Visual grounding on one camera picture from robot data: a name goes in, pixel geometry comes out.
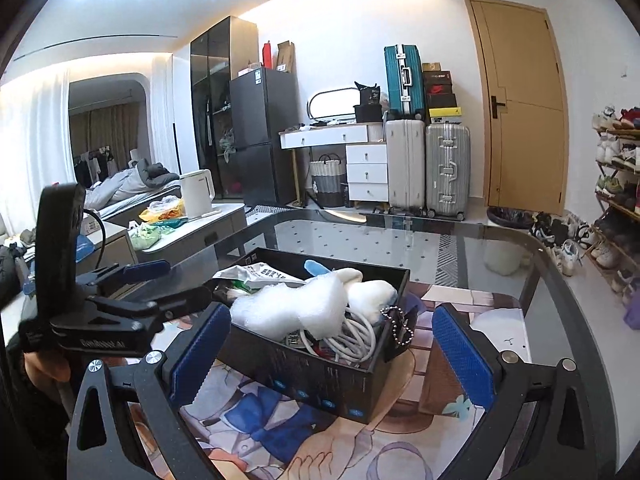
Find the black door handle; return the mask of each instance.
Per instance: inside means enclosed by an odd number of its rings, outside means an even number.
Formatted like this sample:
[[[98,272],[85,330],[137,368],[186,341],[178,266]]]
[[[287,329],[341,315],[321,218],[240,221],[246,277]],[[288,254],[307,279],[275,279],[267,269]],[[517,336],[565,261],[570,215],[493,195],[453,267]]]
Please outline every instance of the black door handle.
[[[507,103],[499,103],[495,95],[491,96],[491,115],[494,119],[498,118],[498,106],[506,106]]]

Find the metal screw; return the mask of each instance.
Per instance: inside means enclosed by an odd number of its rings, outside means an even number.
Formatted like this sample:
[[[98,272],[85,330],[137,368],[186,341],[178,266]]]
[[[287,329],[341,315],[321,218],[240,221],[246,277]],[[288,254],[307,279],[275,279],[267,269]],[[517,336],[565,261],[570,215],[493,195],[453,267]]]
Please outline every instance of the metal screw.
[[[102,368],[102,361],[100,361],[100,359],[94,359],[89,363],[89,366],[87,368],[89,368],[90,372],[97,372],[100,368]]]
[[[145,356],[145,361],[150,365],[156,364],[160,359],[162,359],[162,352],[158,350],[153,350]]]
[[[576,369],[575,363],[571,359],[562,359],[562,368],[568,372],[573,372]]]
[[[518,354],[512,350],[505,350],[500,356],[505,363],[509,363],[510,365],[517,363],[519,359]]]

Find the white sheer curtain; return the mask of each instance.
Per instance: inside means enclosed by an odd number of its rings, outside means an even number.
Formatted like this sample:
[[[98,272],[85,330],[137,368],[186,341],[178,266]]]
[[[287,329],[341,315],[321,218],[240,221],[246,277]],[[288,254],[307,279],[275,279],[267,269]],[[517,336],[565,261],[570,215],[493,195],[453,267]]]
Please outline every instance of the white sheer curtain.
[[[149,147],[152,162],[161,162],[165,168],[178,173],[178,158],[175,153],[173,125],[173,57],[157,54],[151,61],[149,78]]]
[[[51,66],[0,87],[0,215],[9,234],[36,225],[40,192],[75,182],[68,69]]]

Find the wooden door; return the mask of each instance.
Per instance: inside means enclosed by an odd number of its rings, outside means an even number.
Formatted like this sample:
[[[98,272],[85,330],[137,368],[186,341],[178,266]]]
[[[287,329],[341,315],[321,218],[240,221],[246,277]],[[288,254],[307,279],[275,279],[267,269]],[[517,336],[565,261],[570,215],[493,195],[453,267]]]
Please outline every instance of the wooden door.
[[[486,86],[488,204],[561,214],[566,98],[546,12],[508,2],[469,2]]]

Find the door frame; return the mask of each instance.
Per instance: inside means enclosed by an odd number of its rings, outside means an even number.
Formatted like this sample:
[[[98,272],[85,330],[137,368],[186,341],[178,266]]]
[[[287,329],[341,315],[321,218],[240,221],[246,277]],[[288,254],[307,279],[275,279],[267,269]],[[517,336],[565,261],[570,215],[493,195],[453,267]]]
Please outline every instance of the door frame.
[[[551,20],[546,12],[546,9],[540,7],[532,7],[525,4],[519,4],[516,2],[508,2],[505,0],[465,0],[466,10],[469,13],[469,21],[471,22],[471,29],[474,35],[474,41],[476,42],[476,54],[478,54],[478,70],[480,71],[480,80],[482,84],[482,108],[484,110],[484,184],[482,186],[482,194],[484,195],[484,205],[489,205],[489,190],[491,183],[491,112],[489,102],[489,84],[487,81],[486,70],[484,69],[484,55],[482,54],[482,43],[480,41],[480,32],[478,31],[478,23],[476,22],[476,15],[471,6],[472,2],[485,2],[490,4],[501,4],[511,7],[519,7],[521,9],[533,10],[540,12],[544,15],[547,25],[549,26],[549,33],[551,35],[551,43],[553,44],[554,52],[556,54],[556,61],[558,62],[558,72],[560,76],[560,88],[562,92],[562,107],[564,108],[564,164],[562,168],[562,199],[560,200],[559,207],[561,213],[564,211],[564,201],[566,200],[566,181],[569,169],[569,109],[568,101],[566,98],[566,86],[564,84],[564,71],[562,70],[562,61],[560,59],[560,50],[558,49],[558,42],[556,41],[556,35],[551,25]]]

